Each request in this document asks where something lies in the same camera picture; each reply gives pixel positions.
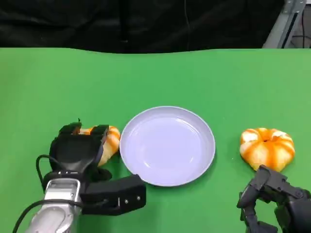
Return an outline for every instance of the donut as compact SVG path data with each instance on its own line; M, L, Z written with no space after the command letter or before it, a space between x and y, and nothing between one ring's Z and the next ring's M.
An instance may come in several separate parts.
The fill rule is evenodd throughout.
M107 139L103 144L103 154L98 166L102 166L118 151L120 144L120 132L114 126L109 126L109 131L107 133Z
M276 129L247 129L241 134L241 157L255 170L265 165L280 172L294 156L294 142Z

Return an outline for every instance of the black curtain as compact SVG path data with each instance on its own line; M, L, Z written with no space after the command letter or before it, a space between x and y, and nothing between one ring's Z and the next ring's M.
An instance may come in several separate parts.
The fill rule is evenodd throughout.
M283 0L1 0L1 47L113 53L261 48Z

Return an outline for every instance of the wire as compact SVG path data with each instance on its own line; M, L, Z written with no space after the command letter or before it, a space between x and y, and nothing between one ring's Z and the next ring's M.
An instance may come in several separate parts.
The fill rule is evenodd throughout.
M190 40L191 40L191 27L190 27L190 24L189 24L189 18L188 18L188 14L187 14L187 0L184 0L184 10L185 10L186 24L187 24L187 27L188 27L187 51L189 51Z
M39 179L40 179L43 192L45 192L45 186L44 186L44 184L43 184L43 178L42 178L42 174L41 174L40 166L39 166L40 159L42 159L42 158L51 159L53 162L57 163L63 170L66 170L66 168L65 168L63 165L61 165L56 159L54 159L53 157L51 157L51 156L49 156L49 155L42 154L42 155L40 155L40 156L37 157L37 159L36 159L36 161L35 161L35 168L36 168L36 170L37 170L38 177L39 177Z
M305 24L304 24L304 13L305 11L302 12L302 16L301 16L301 26L302 26L302 48L305 48Z
M52 199L52 200L39 200L36 201L34 203L32 203L31 205L29 205L19 216L17 222L15 223L15 226L13 228L13 233L17 233L18 228L20 226L20 224L22 223L23 219L25 218L25 216L28 214L29 211L31 211L33 208L39 206L39 205L43 205L43 204L69 204L72 206L78 206L81 209L85 208L85 207L97 207L97 206L102 206L106 203L108 203L108 199L104 199L101 202L97 202L95 204L83 204L81 202L76 202L73 200L64 200L64 199Z
M307 35L305 35L305 36L303 36L303 35L293 35L293 37L305 37L305 38L311 40L311 37L307 36Z
M53 199L53 200L39 200L36 201L34 203L32 203L31 205L29 205L19 216L14 228L13 228L13 233L17 233L18 228L20 226L20 224L22 223L23 219L25 218L25 216L28 214L29 211L31 211L33 208L39 206L39 205L43 205L43 204L51 204L51 203L58 203L58 204L69 204L72 206L78 206L80 208L83 208L84 205L80 202L75 202L72 200L63 200L63 199Z

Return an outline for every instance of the robotic hand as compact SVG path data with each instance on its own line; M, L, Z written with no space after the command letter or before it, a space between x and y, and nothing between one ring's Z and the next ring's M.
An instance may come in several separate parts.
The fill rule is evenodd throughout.
M146 204L146 186L138 175L108 181L109 171L98 168L109 126L81 133L81 123L65 125L52 141L50 154L38 157L36 167L44 199L22 213L13 232L27 212L42 205L26 233L73 233L82 214L121 215ZM50 159L52 172L41 176L39 160Z
M255 177L240 193L237 204L247 233L277 233L277 227L257 220L255 205L260 199L276 202L275 215L284 233L311 233L311 195L308 190L293 187L287 177L266 166L260 166Z

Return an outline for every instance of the green tablecloth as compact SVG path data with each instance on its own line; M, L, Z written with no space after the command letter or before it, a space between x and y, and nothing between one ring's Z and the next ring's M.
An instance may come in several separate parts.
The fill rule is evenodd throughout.
M209 50L116 55L68 49L0 49L1 232L43 197L35 159L48 153L61 126L79 117L85 127L124 128L144 109L176 105L211 127L217 154L196 181L176 188L147 186L147 205L117 217L82 216L84 233L244 232L239 191L254 176L240 158L246 128L288 132L296 158L289 181L311 190L310 50ZM108 167L129 174L119 156ZM48 172L48 161L42 162ZM272 203L257 205L260 220L277 224ZM24 230L32 211L21 225Z

